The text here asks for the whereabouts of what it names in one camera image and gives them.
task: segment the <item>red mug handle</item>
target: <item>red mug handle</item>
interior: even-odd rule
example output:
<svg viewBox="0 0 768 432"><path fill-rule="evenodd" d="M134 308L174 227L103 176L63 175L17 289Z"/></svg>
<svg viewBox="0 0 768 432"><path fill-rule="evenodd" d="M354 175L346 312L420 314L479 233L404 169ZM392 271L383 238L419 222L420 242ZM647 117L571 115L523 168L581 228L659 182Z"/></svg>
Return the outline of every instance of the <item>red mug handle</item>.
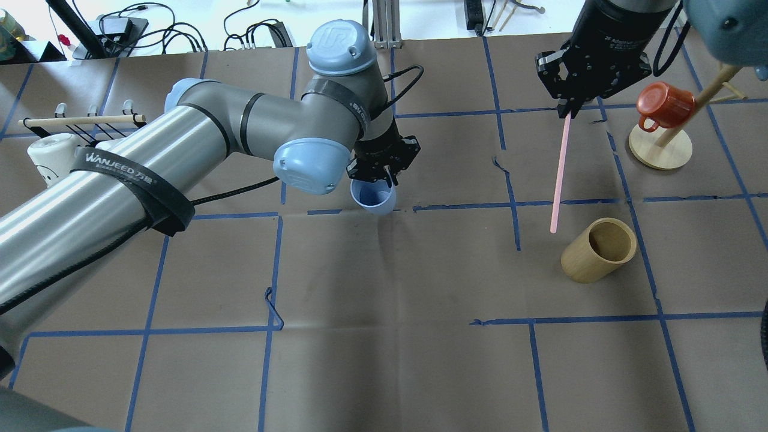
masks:
<svg viewBox="0 0 768 432"><path fill-rule="evenodd" d="M640 129L643 129L646 132L653 132L653 131L655 131L656 129L659 128L659 122L655 121L655 120L654 120L654 123L649 128L646 128L645 127L645 121L647 119L648 119L648 117L646 117L644 115L640 116L640 121L638 122L638 124L640 125Z"/></svg>

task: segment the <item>black metal bar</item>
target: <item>black metal bar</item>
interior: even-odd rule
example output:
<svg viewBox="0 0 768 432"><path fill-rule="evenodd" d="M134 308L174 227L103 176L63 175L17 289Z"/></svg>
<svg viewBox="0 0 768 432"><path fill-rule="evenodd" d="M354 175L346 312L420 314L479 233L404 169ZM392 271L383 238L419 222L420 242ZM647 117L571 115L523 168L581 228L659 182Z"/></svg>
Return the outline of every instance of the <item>black metal bar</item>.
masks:
<svg viewBox="0 0 768 432"><path fill-rule="evenodd" d="M99 42L96 34L93 33L88 23L83 22L78 17L65 0L45 0L53 12L56 12L59 18L72 30L74 36L80 40L92 58L106 58L107 52L104 46Z"/></svg>

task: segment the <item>white floor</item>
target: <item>white floor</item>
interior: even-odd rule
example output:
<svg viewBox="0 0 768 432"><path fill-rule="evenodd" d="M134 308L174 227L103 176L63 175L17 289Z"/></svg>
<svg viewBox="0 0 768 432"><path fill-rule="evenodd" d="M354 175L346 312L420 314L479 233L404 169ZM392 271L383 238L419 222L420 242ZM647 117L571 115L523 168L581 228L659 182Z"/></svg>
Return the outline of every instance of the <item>white floor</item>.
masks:
<svg viewBox="0 0 768 432"><path fill-rule="evenodd" d="M501 20L496 30L488 35L530 35L540 33L569 32L578 16L584 0L526 0L528 4L543 6L546 12L542 15L536 11L518 8L503 30L499 30L502 22L512 10L509 3L502 11L503 0L498 0L492 17L492 22L501 13ZM131 5L131 0L98 0L76 1L81 12L88 20L95 20L99 15L113 12ZM226 33L223 30L223 18L231 12L246 5L239 1L207 1L207 0L166 0L176 13L177 20L188 22L200 29L209 49L222 49ZM493 0L484 0L487 18ZM57 33L48 17L48 6L42 2L4 2L7 9L17 21L22 24L27 33L38 40L50 40L58 46ZM170 24L170 12L164 8L150 7L148 10L132 12L132 15L146 18L150 24L147 32L158 30ZM475 36L474 32L466 30L463 0L401 0L401 33L403 39L445 39L468 38ZM245 12L241 12L227 21L231 32L242 33L245 28L266 18L277 18L283 21L290 33L294 45L306 45L314 30L324 22L333 19L362 20L362 0L261 0L260 4ZM53 14L53 20L59 34L70 38L77 44L71 31ZM259 30L257 44L271 46L272 39L265 28ZM159 35L147 37L142 43L151 43L159 39ZM189 44L182 38L174 39L169 52L180 53L190 51ZM137 50L136 55L160 54L159 45Z"/></svg>

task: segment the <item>bottle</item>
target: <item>bottle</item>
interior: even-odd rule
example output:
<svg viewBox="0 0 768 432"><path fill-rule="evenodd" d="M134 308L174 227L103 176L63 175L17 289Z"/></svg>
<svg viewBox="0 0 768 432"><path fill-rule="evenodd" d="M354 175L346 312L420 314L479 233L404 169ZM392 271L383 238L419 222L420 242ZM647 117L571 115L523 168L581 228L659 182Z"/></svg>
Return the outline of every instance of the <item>bottle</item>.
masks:
<svg viewBox="0 0 768 432"><path fill-rule="evenodd" d="M24 28L16 22L16 18L13 18L13 15L8 13L5 9L0 9L0 25L5 28L5 30L8 30L8 33L16 38L17 41L21 42L28 40Z"/></svg>

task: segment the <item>light blue cup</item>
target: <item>light blue cup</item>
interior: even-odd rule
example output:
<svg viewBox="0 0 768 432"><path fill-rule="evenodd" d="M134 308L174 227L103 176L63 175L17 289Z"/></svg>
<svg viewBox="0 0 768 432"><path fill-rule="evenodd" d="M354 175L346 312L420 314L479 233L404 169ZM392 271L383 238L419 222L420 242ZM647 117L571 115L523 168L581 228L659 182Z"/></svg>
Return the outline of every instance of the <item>light blue cup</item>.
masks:
<svg viewBox="0 0 768 432"><path fill-rule="evenodd" d="M392 213L397 203L395 185L387 185L386 180L378 180L376 183L352 180L349 191L360 207L378 216Z"/></svg>

